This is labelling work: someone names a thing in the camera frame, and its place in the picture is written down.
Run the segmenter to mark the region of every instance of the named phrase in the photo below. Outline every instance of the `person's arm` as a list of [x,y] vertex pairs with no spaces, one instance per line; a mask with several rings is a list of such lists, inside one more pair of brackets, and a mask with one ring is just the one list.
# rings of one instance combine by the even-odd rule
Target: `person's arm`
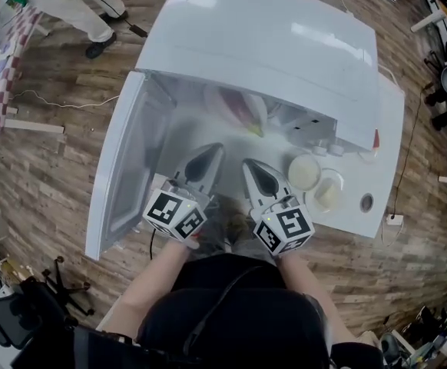
[[187,246],[170,239],[121,296],[103,331],[135,339],[147,312],[171,291],[189,254]]
[[289,290],[308,294],[320,303],[331,326],[334,344],[356,341],[339,316],[333,300],[313,272],[307,267],[306,262],[300,258],[299,253],[292,252],[277,259],[276,265]]

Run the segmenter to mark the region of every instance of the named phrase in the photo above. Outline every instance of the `small container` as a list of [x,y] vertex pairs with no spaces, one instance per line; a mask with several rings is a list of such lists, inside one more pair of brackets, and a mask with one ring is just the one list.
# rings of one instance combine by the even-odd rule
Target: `small container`
[[307,210],[315,220],[341,207],[344,184],[343,176],[338,171],[323,169],[319,184],[304,195]]
[[310,154],[295,157],[288,168],[290,184],[302,191],[312,190],[321,179],[321,166]]

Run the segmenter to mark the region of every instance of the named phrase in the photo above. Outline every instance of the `wooden floor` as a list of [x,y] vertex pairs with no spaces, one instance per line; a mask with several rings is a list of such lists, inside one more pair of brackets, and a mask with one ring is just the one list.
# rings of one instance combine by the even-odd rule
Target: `wooden floor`
[[[339,0],[323,0],[341,8]],[[124,0],[131,20],[150,29],[164,0]],[[348,9],[377,33],[380,62],[389,67],[406,93],[402,150],[396,173],[399,183],[420,91],[432,80],[423,58],[436,42],[410,26],[428,9],[422,0],[345,0]],[[54,29],[35,36],[25,53],[14,94],[36,90],[60,105],[99,103],[119,94],[134,67],[143,40],[124,24],[116,25],[118,42],[100,58],[84,57],[86,37],[63,22],[46,18]],[[64,135],[5,130],[0,135],[0,227],[9,235],[4,249],[36,274],[65,257],[70,282],[89,280],[89,297],[97,311],[86,321],[96,324],[134,276],[147,264],[149,237],[130,234],[124,248],[112,248],[99,262],[82,253],[92,185],[114,101],[83,109],[48,106],[25,94],[12,105],[19,117],[65,126]],[[318,228],[303,256],[331,291],[353,332],[406,323],[421,305],[447,298],[447,129],[435,132],[431,112],[422,105],[419,122],[399,188],[397,212],[404,226],[384,228],[375,240],[329,228]],[[392,210],[396,189],[389,200]],[[157,253],[162,241],[155,242]]]

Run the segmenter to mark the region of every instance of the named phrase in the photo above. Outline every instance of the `black shirt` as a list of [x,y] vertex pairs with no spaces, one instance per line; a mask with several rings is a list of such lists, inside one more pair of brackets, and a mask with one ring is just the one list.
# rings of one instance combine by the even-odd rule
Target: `black shirt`
[[[246,271],[216,305],[229,284]],[[323,326],[314,306],[301,294],[288,291],[273,265],[233,254],[185,264],[172,292],[147,314],[137,341],[144,347],[184,354],[188,337],[209,312],[186,351],[208,367],[248,361],[329,368]],[[382,368],[380,350],[367,344],[335,344],[331,358],[338,368]]]

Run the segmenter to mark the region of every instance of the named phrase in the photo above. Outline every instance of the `red checkered fabric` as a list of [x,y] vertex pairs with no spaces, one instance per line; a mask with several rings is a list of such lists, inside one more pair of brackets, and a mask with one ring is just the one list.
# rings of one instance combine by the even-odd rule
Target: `red checkered fabric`
[[18,36],[14,53],[12,56],[8,57],[5,68],[0,72],[0,131],[5,124],[8,97],[15,77],[15,70],[18,66],[21,54],[24,51],[24,47],[40,18],[41,12],[39,10],[30,5],[26,5],[22,9],[22,12],[12,19],[10,29],[7,31],[5,39],[1,42],[1,45],[6,45],[12,40],[14,35]]

